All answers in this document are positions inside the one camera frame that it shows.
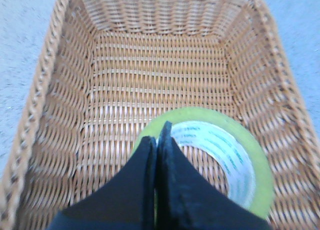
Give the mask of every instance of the green tape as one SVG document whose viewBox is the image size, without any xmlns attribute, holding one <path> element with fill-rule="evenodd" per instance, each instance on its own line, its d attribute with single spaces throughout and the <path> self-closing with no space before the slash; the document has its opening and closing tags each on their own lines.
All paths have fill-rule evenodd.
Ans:
<svg viewBox="0 0 320 230">
<path fill-rule="evenodd" d="M 151 136 L 157 139 L 166 121 L 173 125 L 187 121 L 205 122 L 232 135 L 243 147 L 253 166 L 255 191 L 247 209 L 261 218 L 267 218 L 274 198 L 273 177 L 262 148 L 248 130 L 220 112 L 201 107 L 184 107 L 168 111 L 152 120 L 138 136 L 133 151 L 138 147 L 142 137 Z"/>
</svg>

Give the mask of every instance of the basket rim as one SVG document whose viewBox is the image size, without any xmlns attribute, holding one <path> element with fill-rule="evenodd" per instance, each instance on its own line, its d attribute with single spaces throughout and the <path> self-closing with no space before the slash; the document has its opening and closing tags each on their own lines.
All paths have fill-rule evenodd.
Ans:
<svg viewBox="0 0 320 230">
<path fill-rule="evenodd" d="M 263 28 L 266 30 L 273 58 L 279 68 L 278 74 L 282 80 L 287 79 L 290 82 L 284 88 L 288 92 L 288 95 L 292 96 L 288 99 L 288 102 L 292 106 L 292 111 L 295 113 L 297 121 L 303 123 L 303 127 L 299 129 L 300 134 L 307 145 L 313 149 L 309 152 L 308 160 L 313 167 L 310 170 L 313 172 L 313 182 L 316 191 L 320 192 L 320 181 L 316 179 L 317 176 L 320 176 L 320 142 L 315 128 L 293 78 L 293 73 L 278 34 L 276 22 L 269 8 L 264 0 L 250 1 L 252 1 L 253 6 L 256 8 L 263 23 Z M 32 147 L 36 139 L 37 130 L 39 129 L 40 118 L 46 101 L 46 93 L 51 81 L 56 52 L 58 51 L 58 45 L 62 37 L 62 27 L 69 2 L 70 0 L 56 0 L 53 7 L 49 28 L 37 61 L 28 98 L 24 105 L 22 116 L 13 138 L 8 161 L 3 171 L 0 182 L 0 212 L 2 215 L 0 228 L 2 229 L 9 230 L 15 225 L 16 212 L 24 190 L 29 160 L 32 157 Z M 320 209 L 315 214 L 320 216 Z"/>
</svg>

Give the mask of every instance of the woven basket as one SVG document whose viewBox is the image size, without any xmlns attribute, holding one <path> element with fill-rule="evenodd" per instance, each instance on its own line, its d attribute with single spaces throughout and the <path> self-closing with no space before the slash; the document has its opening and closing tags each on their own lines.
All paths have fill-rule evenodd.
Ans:
<svg viewBox="0 0 320 230">
<path fill-rule="evenodd" d="M 320 227 L 319 143 L 262 0 L 57 0 L 3 173 L 1 229 L 44 229 L 121 169 L 153 118 L 186 106 L 259 141 L 274 229 Z M 183 151 L 227 192 L 210 156 Z"/>
</svg>

